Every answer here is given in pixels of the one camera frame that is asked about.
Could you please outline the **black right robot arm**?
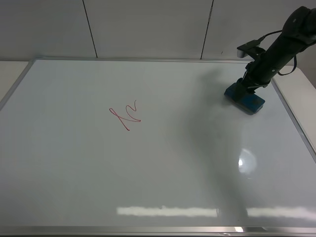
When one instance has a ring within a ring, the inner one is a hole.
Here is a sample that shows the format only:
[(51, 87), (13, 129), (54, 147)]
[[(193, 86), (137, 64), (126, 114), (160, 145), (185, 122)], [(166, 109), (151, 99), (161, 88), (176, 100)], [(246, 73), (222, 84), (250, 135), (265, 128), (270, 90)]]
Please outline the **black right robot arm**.
[(266, 87), (291, 59), (297, 65), (296, 55), (316, 43), (316, 10), (299, 7), (278, 32), (280, 35), (267, 50), (259, 45), (269, 34), (237, 48), (239, 58), (250, 56), (254, 61), (247, 64), (244, 76), (226, 89), (225, 94), (233, 101), (239, 102), (256, 89)]

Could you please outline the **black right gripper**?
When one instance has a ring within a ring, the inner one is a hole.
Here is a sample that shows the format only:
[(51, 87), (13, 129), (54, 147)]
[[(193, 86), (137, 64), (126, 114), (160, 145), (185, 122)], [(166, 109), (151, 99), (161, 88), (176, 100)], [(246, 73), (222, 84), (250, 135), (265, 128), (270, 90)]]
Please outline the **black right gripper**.
[(270, 83), (280, 70), (281, 55), (266, 51), (249, 66), (244, 78), (239, 78), (232, 88), (232, 100), (241, 101), (248, 94), (254, 94), (259, 87)]

